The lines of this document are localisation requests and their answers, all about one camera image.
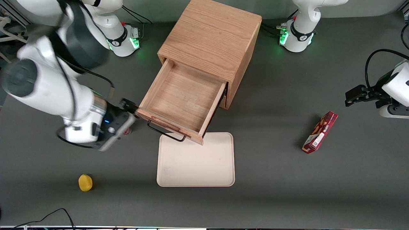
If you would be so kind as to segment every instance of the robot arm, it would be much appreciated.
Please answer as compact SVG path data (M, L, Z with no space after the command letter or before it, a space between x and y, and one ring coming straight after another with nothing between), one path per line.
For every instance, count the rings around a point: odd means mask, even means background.
M59 16L61 9L57 0L17 0L26 10L44 17ZM120 57L131 55L140 47L139 30L130 25L122 25L112 12L122 7L122 0L70 0L82 2L92 20L102 31L104 42Z
M347 3L348 0L293 0L293 2L299 12L295 20L290 19L277 27L284 29L279 44L291 52L302 52L311 43L314 29L321 19L318 7L338 6Z
M82 70L105 63L109 49L83 5L75 1L62 5L68 22L23 46L19 61L2 72L2 86L22 103L61 116L67 142L93 142L94 148L104 151L135 117L76 81Z
M383 117L409 119L409 63L407 60L382 76L376 85L359 85L345 93L345 106L376 101Z

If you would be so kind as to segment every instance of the red box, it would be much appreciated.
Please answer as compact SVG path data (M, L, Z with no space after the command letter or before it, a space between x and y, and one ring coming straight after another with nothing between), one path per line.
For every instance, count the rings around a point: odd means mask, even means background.
M325 114L319 120L318 124L314 128L314 131L308 137L301 149L307 154L315 152L321 146L322 141L327 136L337 117L338 115L331 111Z

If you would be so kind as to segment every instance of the wooden drawer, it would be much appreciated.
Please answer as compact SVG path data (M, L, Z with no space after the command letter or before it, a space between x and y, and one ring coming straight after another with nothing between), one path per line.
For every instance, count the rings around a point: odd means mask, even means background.
M142 103L140 117L203 145L226 81L166 59Z

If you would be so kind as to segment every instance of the gray table surface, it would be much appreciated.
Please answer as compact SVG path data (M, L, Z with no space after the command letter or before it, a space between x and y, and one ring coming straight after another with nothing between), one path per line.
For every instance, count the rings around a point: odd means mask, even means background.
M141 50L126 58L111 55L95 70L115 82L113 103L122 97L141 102L161 68L156 52L173 25L146 25ZM409 121L380 117L373 102L344 106L345 92L364 83L372 51L408 53L400 41L403 25L401 13L323 19L300 54L261 31L230 110L218 110L209 127L234 136L231 187L159 187L160 135L145 121L107 152L97 152L58 140L60 117L7 97L0 113L1 224L38 220L64 207L76 225L408 229ZM377 54L371 81L400 61ZM108 91L93 76L80 81ZM321 148L305 154L302 143L330 110L338 120ZM80 191L81 174L94 175L95 190ZM42 224L69 222L59 213Z

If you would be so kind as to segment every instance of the plastic tray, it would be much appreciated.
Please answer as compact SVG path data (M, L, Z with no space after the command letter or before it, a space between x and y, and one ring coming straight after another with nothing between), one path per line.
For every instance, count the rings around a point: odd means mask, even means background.
M235 181L233 136L206 133L204 145L162 135L156 181L162 187L228 187Z

